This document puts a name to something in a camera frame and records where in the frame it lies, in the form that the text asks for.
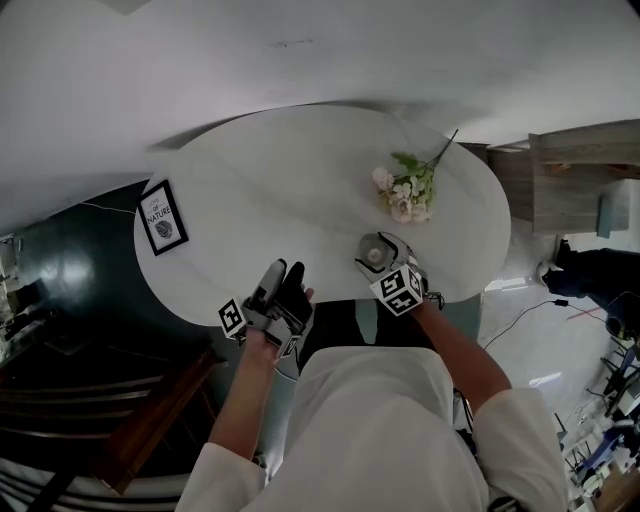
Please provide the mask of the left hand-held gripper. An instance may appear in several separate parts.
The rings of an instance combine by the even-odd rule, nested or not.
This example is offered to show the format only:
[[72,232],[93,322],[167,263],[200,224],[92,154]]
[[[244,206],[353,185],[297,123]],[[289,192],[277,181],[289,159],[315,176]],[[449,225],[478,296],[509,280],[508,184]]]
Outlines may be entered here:
[[291,356],[309,317],[299,319],[280,303],[296,303],[305,299],[304,272],[301,262],[294,263],[287,274],[283,259],[273,262],[249,298],[240,303],[233,297],[218,309],[224,336],[242,346],[250,328],[263,333],[266,340],[278,349],[277,358]]

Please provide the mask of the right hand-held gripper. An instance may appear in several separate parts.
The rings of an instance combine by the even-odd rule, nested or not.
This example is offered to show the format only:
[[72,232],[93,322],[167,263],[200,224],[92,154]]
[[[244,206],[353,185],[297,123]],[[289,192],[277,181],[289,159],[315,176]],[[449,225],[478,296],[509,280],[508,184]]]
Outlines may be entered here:
[[377,280],[370,285],[375,297],[394,316],[399,317],[423,303],[423,276],[411,247],[399,237],[389,232],[377,235],[392,253],[393,260],[405,260],[391,270],[386,266],[372,266],[356,258],[357,269],[367,280]]

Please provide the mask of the person's right forearm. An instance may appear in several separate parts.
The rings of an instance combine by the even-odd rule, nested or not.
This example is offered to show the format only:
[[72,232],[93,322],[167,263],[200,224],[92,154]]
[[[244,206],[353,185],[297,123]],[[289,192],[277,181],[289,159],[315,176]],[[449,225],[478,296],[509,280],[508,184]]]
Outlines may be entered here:
[[451,324],[430,302],[411,311],[443,360],[456,389],[477,411],[511,383],[496,361],[475,341]]

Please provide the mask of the person's left forearm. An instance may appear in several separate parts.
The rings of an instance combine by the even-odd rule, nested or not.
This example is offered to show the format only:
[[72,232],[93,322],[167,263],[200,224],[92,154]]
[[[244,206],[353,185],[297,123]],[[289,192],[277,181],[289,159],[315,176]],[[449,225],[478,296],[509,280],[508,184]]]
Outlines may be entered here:
[[275,373],[271,349],[246,344],[230,391],[215,420],[208,442],[251,461]]

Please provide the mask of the white oval table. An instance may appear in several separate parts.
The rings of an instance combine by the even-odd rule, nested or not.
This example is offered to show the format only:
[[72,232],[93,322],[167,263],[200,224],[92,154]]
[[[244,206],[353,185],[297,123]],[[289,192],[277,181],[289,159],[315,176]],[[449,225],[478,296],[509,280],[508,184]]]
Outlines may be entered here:
[[[429,220],[401,224],[382,209],[372,179],[396,171],[397,152],[440,157]],[[370,232],[414,251],[447,302],[482,292],[508,251],[511,217],[489,167],[423,124],[346,106],[296,106],[245,116],[158,154],[153,182],[167,181],[187,241],[155,255],[134,222],[140,270],[178,317],[219,324],[229,299],[247,297],[269,265],[301,262],[319,302],[369,299],[355,265]]]

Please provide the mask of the person's left hand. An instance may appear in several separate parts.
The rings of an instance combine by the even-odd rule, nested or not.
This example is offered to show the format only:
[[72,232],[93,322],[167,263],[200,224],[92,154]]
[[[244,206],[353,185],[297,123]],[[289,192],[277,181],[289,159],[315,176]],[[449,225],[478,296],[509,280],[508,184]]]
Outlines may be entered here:
[[247,330],[245,354],[254,361],[275,366],[278,362],[279,347],[267,339],[265,334],[255,329]]

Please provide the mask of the pink artificial flower bouquet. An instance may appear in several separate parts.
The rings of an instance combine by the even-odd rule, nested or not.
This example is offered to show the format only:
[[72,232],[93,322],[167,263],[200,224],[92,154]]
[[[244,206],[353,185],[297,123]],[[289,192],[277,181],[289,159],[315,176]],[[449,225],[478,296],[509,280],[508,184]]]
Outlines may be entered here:
[[435,171],[458,131],[429,161],[408,152],[392,152],[391,158],[403,169],[392,173],[385,167],[372,172],[372,180],[382,208],[401,224],[423,223],[431,218],[435,196]]

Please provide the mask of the black framed picture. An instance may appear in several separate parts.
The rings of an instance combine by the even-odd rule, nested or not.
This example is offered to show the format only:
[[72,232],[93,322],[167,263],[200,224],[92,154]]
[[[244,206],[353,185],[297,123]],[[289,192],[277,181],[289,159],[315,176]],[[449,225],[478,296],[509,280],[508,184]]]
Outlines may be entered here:
[[136,202],[137,212],[155,256],[189,241],[170,182],[160,181],[144,192]]

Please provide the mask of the person's white shirt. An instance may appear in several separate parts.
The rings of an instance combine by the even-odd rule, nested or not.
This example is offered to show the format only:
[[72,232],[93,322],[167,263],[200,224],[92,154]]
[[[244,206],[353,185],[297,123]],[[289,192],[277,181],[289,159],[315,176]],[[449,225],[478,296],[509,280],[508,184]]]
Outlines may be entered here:
[[510,389],[474,416],[472,445],[452,424],[453,384],[425,348],[334,347],[296,384],[272,478],[206,444],[176,512],[566,512],[564,463],[542,394]]

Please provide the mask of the grey wooden shelf cabinet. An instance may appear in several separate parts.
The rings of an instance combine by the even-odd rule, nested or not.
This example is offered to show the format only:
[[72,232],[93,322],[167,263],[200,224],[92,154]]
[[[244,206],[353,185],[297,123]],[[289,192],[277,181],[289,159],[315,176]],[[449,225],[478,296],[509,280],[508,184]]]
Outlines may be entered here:
[[640,119],[531,134],[487,150],[513,217],[535,235],[596,232],[602,189],[640,182]]

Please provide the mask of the dark wooden stair railing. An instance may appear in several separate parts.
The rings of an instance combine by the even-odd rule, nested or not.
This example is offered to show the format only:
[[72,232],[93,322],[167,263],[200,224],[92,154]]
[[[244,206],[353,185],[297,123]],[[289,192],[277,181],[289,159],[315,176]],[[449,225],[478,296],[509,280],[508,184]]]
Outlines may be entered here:
[[0,387],[0,459],[97,478],[123,494],[138,477],[186,473],[217,417],[213,349],[141,377],[81,387]]

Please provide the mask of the grey-blue bin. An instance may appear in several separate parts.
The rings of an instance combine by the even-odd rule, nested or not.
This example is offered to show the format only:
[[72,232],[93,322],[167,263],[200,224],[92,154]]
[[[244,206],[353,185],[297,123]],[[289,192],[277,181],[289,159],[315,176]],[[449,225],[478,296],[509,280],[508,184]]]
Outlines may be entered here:
[[599,196],[596,234],[609,239],[612,232],[629,227],[629,190],[625,180],[606,185]]

